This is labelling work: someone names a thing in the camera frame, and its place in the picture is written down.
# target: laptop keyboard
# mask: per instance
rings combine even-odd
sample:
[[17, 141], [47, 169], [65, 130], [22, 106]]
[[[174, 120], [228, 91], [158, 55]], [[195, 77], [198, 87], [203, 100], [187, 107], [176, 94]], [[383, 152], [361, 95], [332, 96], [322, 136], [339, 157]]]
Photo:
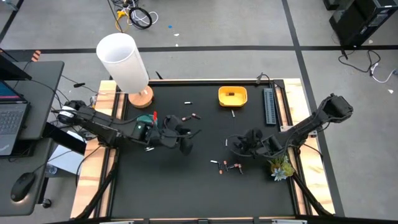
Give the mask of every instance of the laptop keyboard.
[[0, 111], [0, 134], [16, 134], [23, 110]]

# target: black table surface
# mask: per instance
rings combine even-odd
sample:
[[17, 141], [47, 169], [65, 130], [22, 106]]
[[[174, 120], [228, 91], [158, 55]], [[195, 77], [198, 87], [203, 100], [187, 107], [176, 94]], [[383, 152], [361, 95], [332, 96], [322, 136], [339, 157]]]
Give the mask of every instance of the black table surface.
[[[33, 80], [46, 84], [53, 90], [57, 89], [64, 62], [31, 62], [28, 65], [26, 64], [27, 62], [15, 63], [20, 69], [25, 69], [25, 72]], [[7, 81], [7, 83], [14, 87], [16, 81]], [[30, 102], [30, 110], [24, 124], [26, 128], [21, 131], [18, 139], [40, 139], [50, 113], [54, 92], [46, 86], [28, 80], [19, 81], [15, 90]]]
[[53, 140], [45, 138], [36, 142], [31, 157], [18, 158], [14, 162], [0, 159], [0, 216], [30, 215], [33, 212], [42, 188], [45, 165], [35, 171], [34, 183], [25, 199], [20, 202], [13, 202], [11, 200], [11, 189], [23, 173], [32, 172], [44, 164], [49, 158], [52, 148]]
[[[271, 217], [293, 215], [289, 182], [274, 182], [262, 159], [241, 159], [224, 148], [224, 139], [260, 128], [264, 135], [279, 131], [279, 124], [266, 126], [262, 89], [242, 85], [248, 91], [248, 102], [242, 108], [221, 107], [218, 88], [221, 85], [152, 86], [155, 100], [143, 110], [126, 107], [126, 119], [157, 111], [159, 121], [167, 114], [179, 117], [196, 113], [201, 119], [185, 122], [187, 128], [202, 132], [193, 138], [189, 156], [179, 149], [157, 147], [144, 152], [143, 146], [126, 143], [120, 148], [111, 216], [114, 218], [211, 218]], [[210, 160], [239, 162], [237, 169], [218, 173]]]

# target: white lamp shade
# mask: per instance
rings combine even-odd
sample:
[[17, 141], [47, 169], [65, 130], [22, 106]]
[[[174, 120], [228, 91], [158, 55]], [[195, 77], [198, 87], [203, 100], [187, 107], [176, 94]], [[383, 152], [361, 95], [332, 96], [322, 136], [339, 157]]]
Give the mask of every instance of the white lamp shade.
[[130, 35], [107, 35], [97, 45], [96, 53], [121, 91], [139, 93], [148, 85], [147, 71]]

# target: yellow container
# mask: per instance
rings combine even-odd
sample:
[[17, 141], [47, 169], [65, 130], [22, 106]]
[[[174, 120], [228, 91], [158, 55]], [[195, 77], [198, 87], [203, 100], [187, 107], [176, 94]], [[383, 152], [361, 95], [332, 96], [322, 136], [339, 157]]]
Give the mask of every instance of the yellow container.
[[248, 101], [248, 92], [242, 86], [222, 86], [218, 89], [221, 106], [243, 106]]

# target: laptop screen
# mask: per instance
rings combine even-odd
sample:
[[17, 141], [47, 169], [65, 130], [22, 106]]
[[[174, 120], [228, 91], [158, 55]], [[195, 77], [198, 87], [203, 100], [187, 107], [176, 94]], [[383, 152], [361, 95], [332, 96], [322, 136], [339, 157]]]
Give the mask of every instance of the laptop screen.
[[14, 101], [21, 98], [3, 82], [0, 82], [0, 101]]

